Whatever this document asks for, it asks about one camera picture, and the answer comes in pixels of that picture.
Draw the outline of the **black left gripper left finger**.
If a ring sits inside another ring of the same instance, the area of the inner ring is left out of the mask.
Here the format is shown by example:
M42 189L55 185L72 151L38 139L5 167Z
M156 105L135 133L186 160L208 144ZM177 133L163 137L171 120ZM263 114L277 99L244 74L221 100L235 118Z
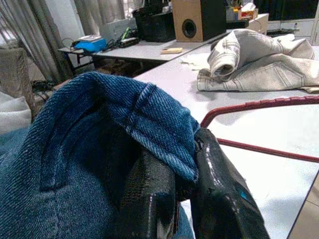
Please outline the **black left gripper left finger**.
M143 151L127 177L112 237L171 239L177 224L175 174L151 152Z

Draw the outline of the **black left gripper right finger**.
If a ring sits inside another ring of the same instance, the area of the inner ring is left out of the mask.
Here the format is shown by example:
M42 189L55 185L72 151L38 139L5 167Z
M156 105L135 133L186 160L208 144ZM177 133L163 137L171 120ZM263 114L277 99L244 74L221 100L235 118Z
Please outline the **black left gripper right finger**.
M198 239L267 239L264 219L248 186L206 128L195 134L197 187L191 197Z

